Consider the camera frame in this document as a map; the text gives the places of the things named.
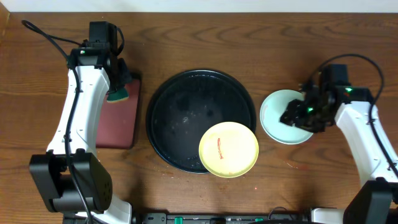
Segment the green yellow sponge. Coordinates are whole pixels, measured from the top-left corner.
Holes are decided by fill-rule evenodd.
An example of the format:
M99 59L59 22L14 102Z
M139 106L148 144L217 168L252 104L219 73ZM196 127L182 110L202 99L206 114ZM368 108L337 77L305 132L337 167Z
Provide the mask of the green yellow sponge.
M114 92L108 93L106 101L108 103L115 103L115 102L126 100L128 98L129 98L128 91L124 87L122 87L122 88L117 89Z

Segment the yellow plate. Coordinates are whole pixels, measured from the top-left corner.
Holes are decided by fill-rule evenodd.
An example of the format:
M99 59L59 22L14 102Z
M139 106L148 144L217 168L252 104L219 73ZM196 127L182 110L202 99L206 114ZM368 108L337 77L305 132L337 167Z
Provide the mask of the yellow plate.
M255 165L259 144L254 133L245 125L223 122L204 133L198 154L203 166L213 175L235 178Z

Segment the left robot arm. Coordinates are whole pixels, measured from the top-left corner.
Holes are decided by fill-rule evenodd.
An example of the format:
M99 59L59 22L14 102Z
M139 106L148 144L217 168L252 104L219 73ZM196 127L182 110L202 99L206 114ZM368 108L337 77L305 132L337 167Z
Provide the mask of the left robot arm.
M73 49L60 122L44 154L29 171L47 210L89 223L131 223L132 206L113 194L110 174L96 153L105 94L118 74L115 54L104 47Z

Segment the light blue plate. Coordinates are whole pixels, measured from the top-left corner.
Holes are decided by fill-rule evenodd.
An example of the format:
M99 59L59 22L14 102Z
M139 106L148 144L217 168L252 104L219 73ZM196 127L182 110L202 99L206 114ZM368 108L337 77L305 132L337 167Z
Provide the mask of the light blue plate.
M303 143L313 135L311 132L280 122L280 117L292 100L303 100L303 96L294 90L275 91L262 102L259 112L261 126L264 131L273 140L288 145Z

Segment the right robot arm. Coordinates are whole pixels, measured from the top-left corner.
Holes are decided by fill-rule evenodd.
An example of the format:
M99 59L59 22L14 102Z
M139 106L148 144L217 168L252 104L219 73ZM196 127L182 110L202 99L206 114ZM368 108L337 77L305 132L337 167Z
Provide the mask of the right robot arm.
M344 209L316 208L313 223L397 223L397 154L386 136L367 88L348 82L303 86L280 117L289 126L319 133L337 125L348 142L361 189Z

